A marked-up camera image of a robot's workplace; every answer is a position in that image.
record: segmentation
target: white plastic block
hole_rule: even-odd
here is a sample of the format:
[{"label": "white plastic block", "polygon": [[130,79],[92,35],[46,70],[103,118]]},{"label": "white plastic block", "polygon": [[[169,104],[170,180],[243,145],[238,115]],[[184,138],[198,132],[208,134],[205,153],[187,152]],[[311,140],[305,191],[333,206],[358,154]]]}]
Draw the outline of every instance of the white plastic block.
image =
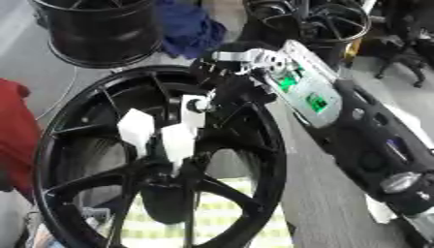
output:
[{"label": "white plastic block", "polygon": [[185,123],[196,134],[197,128],[203,128],[205,126],[205,113],[197,113],[187,109],[188,102],[192,100],[206,101],[206,97],[198,95],[183,95],[181,103],[181,122]]},{"label": "white plastic block", "polygon": [[195,136],[185,123],[164,127],[161,134],[166,155],[173,163],[173,173],[177,174],[182,161],[195,154]]},{"label": "white plastic block", "polygon": [[146,144],[155,132],[154,117],[131,108],[117,123],[120,137],[133,145],[139,157],[146,156]]}]

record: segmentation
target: screw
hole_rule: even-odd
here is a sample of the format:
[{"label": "screw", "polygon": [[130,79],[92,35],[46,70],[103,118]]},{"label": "screw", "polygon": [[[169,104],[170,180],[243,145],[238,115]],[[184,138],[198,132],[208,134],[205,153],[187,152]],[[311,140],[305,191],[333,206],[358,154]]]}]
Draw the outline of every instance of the screw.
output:
[{"label": "screw", "polygon": [[422,199],[424,199],[425,201],[429,201],[429,200],[431,199],[431,197],[430,197],[428,194],[423,193],[422,191],[419,191],[419,192],[418,192],[418,195],[419,195]]},{"label": "screw", "polygon": [[363,109],[361,109],[361,108],[355,108],[353,110],[353,118],[355,120],[360,120],[363,117],[363,115],[364,115],[364,110]]}]

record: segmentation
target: wheel rim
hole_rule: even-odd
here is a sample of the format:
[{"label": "wheel rim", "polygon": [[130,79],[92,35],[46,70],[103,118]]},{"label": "wheel rim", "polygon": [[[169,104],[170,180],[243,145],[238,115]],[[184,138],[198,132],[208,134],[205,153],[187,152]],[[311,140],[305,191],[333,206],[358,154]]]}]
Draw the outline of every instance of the wheel rim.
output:
[{"label": "wheel rim", "polygon": [[[123,99],[133,99],[134,92],[152,93],[153,97],[146,98],[146,102],[153,104],[135,102],[128,106],[133,101],[124,102]],[[157,156],[136,160],[133,147],[119,141],[115,122],[126,109],[135,107],[153,114],[157,126],[176,123],[179,119],[179,96],[185,93],[204,93],[195,85],[187,69],[137,68],[96,82],[59,111],[48,125],[35,159],[38,165],[35,171],[35,199],[48,228],[57,239],[68,247],[123,247],[119,243],[120,230],[134,196],[149,182],[144,179],[154,180],[156,174],[169,171],[170,167]],[[106,109],[111,116],[99,119],[106,116],[101,109]],[[83,118],[86,118],[86,124],[82,123]],[[59,175],[67,171],[65,156],[69,154],[68,150],[72,150],[74,145],[86,147],[80,139],[89,137],[120,142],[125,152],[126,166],[65,182]],[[257,168],[260,177],[253,198],[203,173],[209,162],[207,158],[223,148],[254,154],[260,162]],[[186,191],[210,192],[237,203],[243,210],[241,217],[226,231],[204,244],[187,244],[185,247],[242,247],[270,218],[285,185],[285,147],[277,125],[263,106],[251,102],[247,96],[227,107],[220,107],[213,116],[207,118],[206,126],[199,134],[195,156],[184,164],[189,166],[182,167],[182,176],[178,178],[182,185],[188,185],[185,186]],[[105,239],[79,217],[73,201],[82,190],[107,185],[120,185],[122,191],[116,199],[118,206],[114,225],[108,239]],[[192,225],[189,225],[193,223],[189,216],[194,209],[193,201],[191,203],[191,209],[184,216],[186,243],[193,239]]]}]

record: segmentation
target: blue cloth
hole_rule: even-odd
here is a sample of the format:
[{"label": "blue cloth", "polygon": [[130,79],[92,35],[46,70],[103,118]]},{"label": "blue cloth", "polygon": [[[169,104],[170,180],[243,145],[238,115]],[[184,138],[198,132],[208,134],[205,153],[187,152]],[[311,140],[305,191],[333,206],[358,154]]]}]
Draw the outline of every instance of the blue cloth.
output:
[{"label": "blue cloth", "polygon": [[197,58],[223,42],[225,26],[198,6],[157,0],[156,13],[163,26],[163,49],[170,56]]}]

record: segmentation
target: black cylinder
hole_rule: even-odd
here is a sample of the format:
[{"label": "black cylinder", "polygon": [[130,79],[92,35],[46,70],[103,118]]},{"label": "black cylinder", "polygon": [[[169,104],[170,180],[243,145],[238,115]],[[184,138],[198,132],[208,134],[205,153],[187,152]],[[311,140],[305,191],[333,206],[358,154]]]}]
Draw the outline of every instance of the black cylinder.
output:
[{"label": "black cylinder", "polygon": [[136,63],[161,43],[153,0],[33,0],[62,60],[87,68]]}]

